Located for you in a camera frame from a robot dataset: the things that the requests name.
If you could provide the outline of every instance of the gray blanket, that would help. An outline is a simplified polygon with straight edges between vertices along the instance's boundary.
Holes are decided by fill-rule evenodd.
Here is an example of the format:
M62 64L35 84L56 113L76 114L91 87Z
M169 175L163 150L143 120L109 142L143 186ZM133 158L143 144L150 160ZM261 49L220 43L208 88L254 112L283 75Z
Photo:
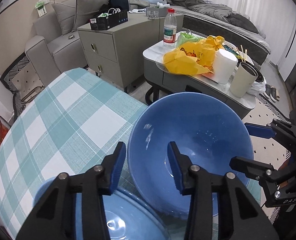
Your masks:
M204 0L166 0L172 6L182 6L194 12L204 14L229 23L236 27L241 27L253 33L258 33L257 28L252 22L244 16L233 13L232 9L228 6L221 4L208 4Z
M189 10L202 13L220 21L229 23L227 17L232 14L232 9L219 4L198 4L188 7Z
M150 6L150 3L145 0L128 0L129 1L129 9L143 9Z

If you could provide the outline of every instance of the slipper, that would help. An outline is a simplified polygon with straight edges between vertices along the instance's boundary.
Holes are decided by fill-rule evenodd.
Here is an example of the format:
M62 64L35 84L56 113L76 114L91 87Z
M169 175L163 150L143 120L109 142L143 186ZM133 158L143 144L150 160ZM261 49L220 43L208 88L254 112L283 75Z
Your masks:
M270 85L266 84L266 91L264 92L264 96L269 99L270 98L270 91L271 91L271 87Z
M273 102L276 102L277 101L277 93L276 93L276 88L271 86L270 88L270 99L273 101Z
M278 92L278 90L276 89L276 99L277 99L277 101L279 101L279 92Z

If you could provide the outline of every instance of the table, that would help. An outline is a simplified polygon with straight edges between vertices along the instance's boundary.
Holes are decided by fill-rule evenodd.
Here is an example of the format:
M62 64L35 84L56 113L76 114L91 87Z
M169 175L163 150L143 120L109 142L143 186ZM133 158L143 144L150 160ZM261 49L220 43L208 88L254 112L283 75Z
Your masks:
M32 209L40 185L61 172L87 171L128 143L146 105L84 69L61 74L30 103L0 147L0 217L15 238ZM125 161L119 186L139 196ZM248 190L260 203L261 187ZM182 240L185 222L161 216L173 240ZM217 220L213 231L217 235Z
M184 16L175 14L181 30ZM122 87L143 75L142 52L163 39L165 17L149 20L128 12L128 21L111 29L92 31L90 23L78 28L89 67Z
M148 96L151 92L153 92L153 102L158 100L159 90L169 93L190 91L201 92L219 99L231 107L241 119L255 108L256 99L254 95L246 93L242 98L236 98L231 94L229 87L232 77L227 84L218 84L203 75L174 75L159 69L156 60L161 61L162 56L171 50L172 48L164 46L163 42L160 41L143 52L144 76L152 86L146 95L146 100L149 100Z

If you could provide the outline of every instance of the yellow plastic bag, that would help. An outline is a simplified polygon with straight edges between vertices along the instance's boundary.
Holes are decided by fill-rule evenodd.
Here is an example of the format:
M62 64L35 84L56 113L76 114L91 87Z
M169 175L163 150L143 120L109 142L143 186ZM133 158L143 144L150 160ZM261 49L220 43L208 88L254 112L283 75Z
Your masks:
M186 42L164 55L164 66L170 73L197 75L211 72L215 52L223 49L224 38L209 36L198 42Z

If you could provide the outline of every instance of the green packet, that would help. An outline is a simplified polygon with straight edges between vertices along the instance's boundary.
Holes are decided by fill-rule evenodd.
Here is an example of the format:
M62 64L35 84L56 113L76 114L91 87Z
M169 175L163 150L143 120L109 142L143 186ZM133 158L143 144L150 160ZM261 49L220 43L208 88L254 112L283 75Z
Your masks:
M184 44L186 42L197 42L202 39L204 39L204 38L196 37L190 33L181 33L178 37L176 48L178 48L179 46L181 46L182 44Z

